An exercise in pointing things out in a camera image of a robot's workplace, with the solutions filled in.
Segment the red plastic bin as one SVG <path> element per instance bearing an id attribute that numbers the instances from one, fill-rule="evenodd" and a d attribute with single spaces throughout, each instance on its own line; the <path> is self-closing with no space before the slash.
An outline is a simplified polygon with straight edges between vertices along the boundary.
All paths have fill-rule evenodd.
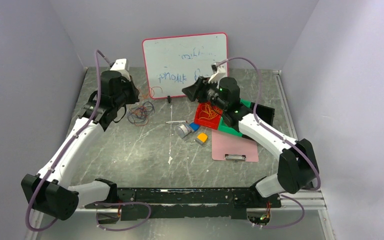
<path id="1" fill-rule="evenodd" d="M 217 130 L 222 116 L 222 110 L 209 102 L 199 103 L 195 112 L 194 123 Z"/>

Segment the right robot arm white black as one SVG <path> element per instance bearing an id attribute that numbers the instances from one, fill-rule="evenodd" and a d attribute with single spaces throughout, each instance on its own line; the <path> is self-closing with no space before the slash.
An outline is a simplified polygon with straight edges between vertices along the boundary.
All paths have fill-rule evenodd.
<path id="1" fill-rule="evenodd" d="M 313 180 L 317 181 L 314 190 L 320 188 L 320 172 L 311 142 L 281 133 L 241 103 L 240 88 L 234 78 L 211 82 L 208 77 L 199 77 L 182 92 L 192 102 L 210 103 L 221 109 L 227 126 L 256 141 L 278 159 L 277 173 L 254 184 L 256 190 L 249 199 L 255 207 L 262 207 L 275 194 L 295 194 Z"/>

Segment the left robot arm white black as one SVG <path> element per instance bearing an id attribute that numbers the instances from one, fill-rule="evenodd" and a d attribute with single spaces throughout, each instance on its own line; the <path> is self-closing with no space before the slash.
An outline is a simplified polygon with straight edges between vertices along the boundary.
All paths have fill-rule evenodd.
<path id="1" fill-rule="evenodd" d="M 21 180 L 29 210 L 64 221 L 79 206 L 100 202 L 112 208 L 118 203 L 117 185 L 109 180 L 98 178 L 91 183 L 71 185 L 83 155 L 110 124 L 116 123 L 118 111 L 139 102 L 139 90 L 127 70 L 103 71 L 98 86 L 51 160 L 35 175 L 26 174 Z"/>

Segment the green plastic bin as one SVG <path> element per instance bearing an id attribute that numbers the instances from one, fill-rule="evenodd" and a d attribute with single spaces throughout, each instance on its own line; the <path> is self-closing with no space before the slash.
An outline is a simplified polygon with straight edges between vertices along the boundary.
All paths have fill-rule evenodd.
<path id="1" fill-rule="evenodd" d="M 255 105 L 254 102 L 251 102 L 249 100 L 244 100 L 244 99 L 240 99 L 240 103 L 243 104 L 244 106 L 250 108 L 250 109 L 252 109 Z M 233 127 L 229 127 L 225 123 L 224 118 L 222 116 L 220 117 L 220 121 L 219 121 L 219 125 L 218 125 L 217 130 L 220 132 L 223 132 L 223 133 L 227 133 L 227 134 L 234 135 L 234 136 L 237 136 L 240 138 L 251 140 L 251 138 L 248 137 L 247 135 L 239 132 L 238 130 L 235 130 Z"/>

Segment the black plastic bin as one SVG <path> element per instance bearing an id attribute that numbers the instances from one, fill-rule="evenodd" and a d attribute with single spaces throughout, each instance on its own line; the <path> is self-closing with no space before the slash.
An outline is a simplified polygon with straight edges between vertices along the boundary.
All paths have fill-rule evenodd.
<path id="1" fill-rule="evenodd" d="M 254 102 L 251 102 L 250 108 L 253 110 L 254 106 L 256 104 Z M 257 116 L 262 119 L 265 123 L 269 124 L 270 126 L 273 126 L 274 122 L 274 116 L 275 116 L 275 109 L 269 106 L 257 104 L 256 105 L 256 114 Z"/>

